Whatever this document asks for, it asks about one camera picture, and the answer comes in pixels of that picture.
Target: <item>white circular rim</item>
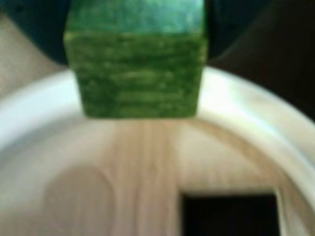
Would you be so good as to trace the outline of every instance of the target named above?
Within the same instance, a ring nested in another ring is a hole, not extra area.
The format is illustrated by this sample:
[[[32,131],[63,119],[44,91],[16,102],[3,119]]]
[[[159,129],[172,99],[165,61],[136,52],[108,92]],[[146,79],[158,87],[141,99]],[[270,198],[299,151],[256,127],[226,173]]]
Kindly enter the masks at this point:
[[[84,118],[70,70],[44,78],[0,103],[0,151],[66,117]],[[315,212],[315,125],[310,119],[267,90],[211,67],[202,76],[197,117],[229,129],[264,152]]]

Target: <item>dark rectangular hole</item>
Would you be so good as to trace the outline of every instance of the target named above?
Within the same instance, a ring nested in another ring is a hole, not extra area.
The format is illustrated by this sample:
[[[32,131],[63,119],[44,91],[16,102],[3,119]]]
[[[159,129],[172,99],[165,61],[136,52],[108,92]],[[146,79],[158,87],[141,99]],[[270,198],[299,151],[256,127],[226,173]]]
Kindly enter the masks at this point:
[[[183,236],[280,236],[277,197],[182,198]]]

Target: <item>white plate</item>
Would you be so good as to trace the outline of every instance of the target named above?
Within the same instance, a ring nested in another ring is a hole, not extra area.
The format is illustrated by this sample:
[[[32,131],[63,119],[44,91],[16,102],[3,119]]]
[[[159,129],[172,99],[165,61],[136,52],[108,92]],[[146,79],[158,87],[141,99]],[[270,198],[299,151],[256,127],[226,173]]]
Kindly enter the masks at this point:
[[[229,129],[266,153],[315,210],[315,126],[268,91],[205,68],[196,119]],[[82,114],[75,76],[64,71],[0,104],[0,215],[41,206],[49,181],[77,162],[100,158],[114,120]]]

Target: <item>green wooden cube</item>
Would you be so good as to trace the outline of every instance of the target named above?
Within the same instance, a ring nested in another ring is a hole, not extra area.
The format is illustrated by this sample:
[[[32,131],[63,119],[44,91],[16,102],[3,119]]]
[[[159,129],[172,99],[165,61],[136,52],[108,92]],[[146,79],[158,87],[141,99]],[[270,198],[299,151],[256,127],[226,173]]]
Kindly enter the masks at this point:
[[[64,42],[86,115],[193,116],[204,19],[203,0],[72,0]]]

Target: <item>green block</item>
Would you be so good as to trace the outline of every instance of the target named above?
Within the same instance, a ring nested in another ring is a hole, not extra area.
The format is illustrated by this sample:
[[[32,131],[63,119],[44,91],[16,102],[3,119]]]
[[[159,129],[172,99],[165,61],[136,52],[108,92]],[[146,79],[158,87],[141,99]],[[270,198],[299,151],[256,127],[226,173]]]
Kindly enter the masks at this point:
[[[194,116],[203,21],[203,0],[72,0],[64,42],[86,115]]]

